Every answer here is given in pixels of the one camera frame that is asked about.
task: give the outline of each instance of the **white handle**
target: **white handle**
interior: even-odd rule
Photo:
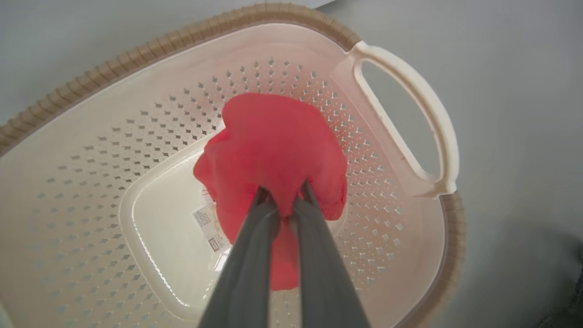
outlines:
[[[432,193],[436,195],[452,194],[455,192],[457,190],[455,181],[459,174],[458,142],[449,115],[445,111],[435,91],[433,91],[427,81],[409,64],[383,48],[369,46],[363,41],[360,41],[355,45],[353,51],[360,53],[360,58],[354,66],[354,76],[357,83],[373,105],[378,116],[383,121],[383,124],[388,129],[390,135],[401,149],[401,152],[415,173],[420,178],[433,184],[434,190]],[[371,62],[397,80],[421,108],[433,133],[440,156],[440,176],[437,179],[432,178],[419,165],[411,150],[397,132],[391,119],[382,108],[377,97],[366,83],[362,74],[363,61]]]

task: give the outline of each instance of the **gray surface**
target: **gray surface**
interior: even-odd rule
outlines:
[[[0,123],[92,65],[249,2],[3,0]],[[532,326],[565,300],[579,269],[583,2],[338,0],[322,10],[425,76],[458,134],[468,253],[436,327]],[[366,77],[435,172],[412,102],[377,70]]]

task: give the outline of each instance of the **basket rim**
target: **basket rim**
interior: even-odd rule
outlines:
[[[54,90],[0,126],[0,158],[39,128],[108,86],[167,57],[218,37],[267,23],[306,27],[350,51],[360,38],[334,18],[304,6],[262,3],[222,13],[158,37],[118,55]],[[440,270],[422,300],[396,325],[420,328],[430,325],[455,291],[465,257],[466,222],[461,198],[440,197],[446,231]]]

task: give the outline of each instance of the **red garment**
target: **red garment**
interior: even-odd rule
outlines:
[[[340,217],[346,202],[346,157],[319,110],[298,100],[247,93],[225,104],[223,120],[226,128],[209,140],[194,175],[216,201],[231,243],[258,187],[271,192],[283,218],[273,241],[271,288],[295,288],[298,244],[286,218],[306,179],[325,219]]]

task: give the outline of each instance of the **white plastic basket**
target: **white plastic basket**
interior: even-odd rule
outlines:
[[[361,64],[393,76],[435,136],[440,176],[417,163]],[[244,92],[321,109],[349,160],[331,223],[374,327],[418,327],[447,303],[465,250],[459,155],[438,97],[408,64],[331,18],[257,5],[153,40],[67,83],[0,130],[0,295],[17,327],[192,327],[228,247],[192,213],[192,167]],[[299,327],[297,291],[272,327]]]

